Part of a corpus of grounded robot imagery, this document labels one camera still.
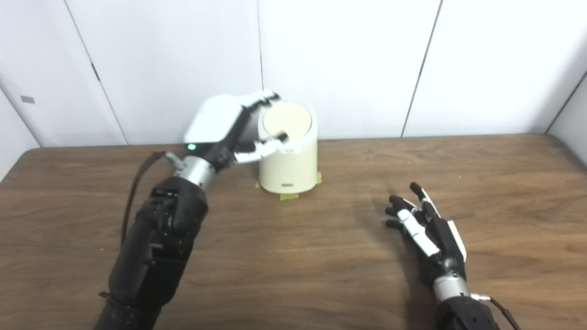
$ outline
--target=wood grain surface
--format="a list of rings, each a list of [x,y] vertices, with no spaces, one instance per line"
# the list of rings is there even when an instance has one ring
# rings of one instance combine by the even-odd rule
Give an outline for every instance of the wood grain surface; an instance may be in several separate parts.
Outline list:
[[[0,329],[92,329],[129,184],[153,151],[36,149],[0,184]],[[433,329],[414,247],[385,229],[390,194],[420,183],[468,249],[468,285],[524,330],[587,328],[587,171],[542,134],[319,143],[323,183],[299,199],[221,173],[157,329]],[[171,173],[144,178],[136,205]],[[502,330],[510,329],[494,308]]]

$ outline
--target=robotic arm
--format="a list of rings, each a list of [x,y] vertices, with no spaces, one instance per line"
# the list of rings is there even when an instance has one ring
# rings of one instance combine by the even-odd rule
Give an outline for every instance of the robotic arm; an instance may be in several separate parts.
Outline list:
[[[124,214],[120,253],[108,280],[110,292],[101,294],[106,298],[106,306],[95,330],[153,329],[161,308],[176,292],[208,213],[205,190],[214,176],[233,164],[257,161],[283,148],[286,134],[255,142],[255,151],[251,153],[240,153],[238,144],[253,113],[278,98],[273,92],[263,91],[244,97],[225,95],[210,99],[185,136],[186,143],[212,142],[202,156],[188,154],[180,159],[168,152],[154,153],[139,168]],[[217,119],[219,124],[210,119]],[[140,177],[162,158],[172,162],[177,171],[153,188],[126,234]]]
[[[420,200],[418,208],[409,201],[391,196],[393,207],[385,213],[394,217],[386,227],[400,230],[419,248],[420,279],[434,289],[438,300],[438,330],[499,330],[491,310],[481,301],[495,304],[515,330],[520,327],[510,312],[487,295],[472,293],[467,288],[465,260],[467,252],[457,227],[440,217],[426,191],[412,182],[410,189]]]

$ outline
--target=cylindrical container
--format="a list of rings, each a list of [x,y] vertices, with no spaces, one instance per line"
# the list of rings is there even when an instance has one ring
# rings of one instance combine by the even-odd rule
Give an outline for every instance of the cylindrical container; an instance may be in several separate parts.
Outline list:
[[[287,133],[285,150],[259,163],[261,186],[276,194],[296,194],[316,185],[318,123],[312,107],[303,101],[281,101],[259,114],[259,137]]]

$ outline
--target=white panel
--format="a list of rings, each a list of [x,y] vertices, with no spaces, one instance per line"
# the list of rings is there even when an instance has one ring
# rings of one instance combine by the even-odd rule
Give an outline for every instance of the white panel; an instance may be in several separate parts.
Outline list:
[[[587,79],[577,88],[548,133],[561,139],[587,165]]]
[[[265,88],[321,139],[400,136],[438,1],[259,0]]]
[[[125,144],[63,1],[3,0],[0,45],[1,87],[42,146]]]
[[[206,98],[261,89],[255,0],[68,4],[130,144],[181,142]]]
[[[39,145],[0,91],[0,181],[27,150]]]
[[[587,69],[587,1],[444,1],[405,136],[545,132]]]

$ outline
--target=round lid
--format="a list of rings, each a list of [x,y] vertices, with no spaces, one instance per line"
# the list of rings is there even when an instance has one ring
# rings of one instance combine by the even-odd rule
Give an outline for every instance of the round lid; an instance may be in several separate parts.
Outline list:
[[[302,105],[295,102],[279,102],[267,109],[263,127],[271,136],[285,132],[289,141],[300,139],[310,130],[312,116]]]

